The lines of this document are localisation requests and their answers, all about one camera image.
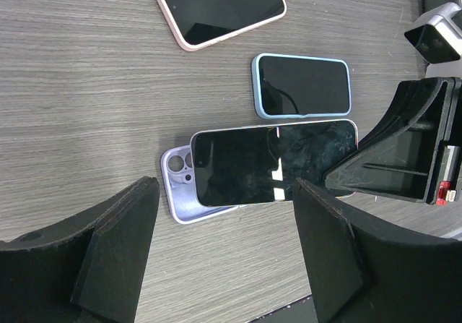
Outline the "silver edged black smartphone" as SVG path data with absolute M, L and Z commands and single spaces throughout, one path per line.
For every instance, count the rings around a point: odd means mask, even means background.
M 325 175 L 357 149 L 348 119 L 198 132 L 191 138 L 196 196 L 205 207 L 292 200 L 297 178 Z

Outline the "lavender phone case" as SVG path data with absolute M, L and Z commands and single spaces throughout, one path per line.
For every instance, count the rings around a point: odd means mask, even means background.
M 183 225 L 216 217 L 242 205 L 205 207 L 196 198 L 191 147 L 184 145 L 167 150 L 160 161 L 170 214 Z

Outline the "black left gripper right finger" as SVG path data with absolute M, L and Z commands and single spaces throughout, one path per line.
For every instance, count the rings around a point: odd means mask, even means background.
M 461 242 L 389 223 L 302 179 L 295 220 L 319 322 L 459 322 Z

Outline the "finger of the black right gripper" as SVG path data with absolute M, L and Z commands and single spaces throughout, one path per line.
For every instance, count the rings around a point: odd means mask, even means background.
M 461 198 L 461 79 L 400 82 L 375 128 L 324 175 L 330 190 L 426 204 Z

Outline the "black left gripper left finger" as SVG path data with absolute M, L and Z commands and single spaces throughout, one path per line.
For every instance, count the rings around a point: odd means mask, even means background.
M 1 243 L 3 322 L 132 322 L 160 201 L 145 176 L 58 223 Z

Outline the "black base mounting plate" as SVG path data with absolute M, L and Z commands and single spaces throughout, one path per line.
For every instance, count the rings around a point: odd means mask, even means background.
M 306 296 L 249 323 L 317 323 L 312 296 Z

